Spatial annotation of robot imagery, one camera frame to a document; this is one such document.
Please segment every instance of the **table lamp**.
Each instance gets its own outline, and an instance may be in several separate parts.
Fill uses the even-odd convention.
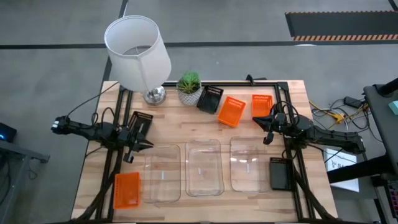
[[[156,23],[144,16],[126,16],[109,25],[104,40],[117,81],[128,90],[144,92],[150,105],[162,103],[162,84],[172,66]]]

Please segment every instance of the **clear plastic container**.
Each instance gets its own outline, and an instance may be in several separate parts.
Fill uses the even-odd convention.
[[[144,202],[177,201],[181,196],[180,148],[157,146],[144,152]]]
[[[192,140],[185,145],[186,191],[189,196],[216,196],[224,192],[220,142]]]
[[[230,164],[232,189],[239,192],[267,192],[269,158],[263,138],[231,138]]]

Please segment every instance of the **orange plastic basket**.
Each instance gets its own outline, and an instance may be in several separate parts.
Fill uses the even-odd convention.
[[[252,95],[253,117],[268,116],[271,108],[272,108],[272,96]]]
[[[218,121],[231,127],[236,127],[242,117],[246,103],[227,96],[218,115]]]
[[[139,205],[139,173],[116,174],[113,208],[134,208]]]

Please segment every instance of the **desk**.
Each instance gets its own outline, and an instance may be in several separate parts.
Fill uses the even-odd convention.
[[[103,90],[113,83],[105,82]],[[304,82],[301,80],[288,81],[288,84],[293,105],[300,114],[311,118],[312,114]],[[195,106],[181,104],[175,88],[166,88],[167,98],[159,106],[147,105],[142,93],[134,93],[131,114],[132,111],[138,110],[154,115],[147,139],[155,145],[176,144],[180,147],[181,197],[173,203],[141,202],[138,208],[115,210],[114,222],[276,222],[297,220],[291,192],[270,190],[265,193],[250,194],[235,192],[231,188],[229,172],[230,139],[233,136],[262,138],[265,136],[262,129],[251,119],[251,95],[265,94],[275,97],[274,89],[263,86],[223,86],[222,89],[224,89],[224,93],[220,107],[227,95],[247,103],[237,128],[219,123],[216,114],[208,114],[198,110]],[[99,114],[108,106],[115,107],[118,90],[119,86],[116,85],[101,95],[97,110]],[[111,122],[112,116],[107,114],[105,120]],[[190,197],[185,192],[185,143],[197,138],[217,139],[221,143],[224,192],[219,196]],[[88,152],[98,146],[98,143],[91,142],[88,146]],[[269,156],[280,157],[284,150],[282,137],[276,134],[272,144],[267,147],[264,146],[264,150]],[[303,157],[312,192],[328,212],[337,217],[321,152],[317,149],[307,148],[303,150]],[[81,215],[99,191],[105,158],[106,150],[101,149],[85,160],[72,218]],[[144,151],[136,153],[132,164],[123,162],[121,172],[143,172],[143,161]],[[107,194],[105,205],[109,202],[109,194],[110,191]],[[304,214],[307,217],[303,193],[300,194],[300,198]]]

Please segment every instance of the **black basket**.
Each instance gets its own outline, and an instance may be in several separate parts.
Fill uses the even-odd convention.
[[[224,90],[214,87],[214,86],[205,86],[203,89],[197,108],[199,110],[207,112],[207,113],[215,113],[217,112],[217,107],[220,103],[221,96],[223,96]]]

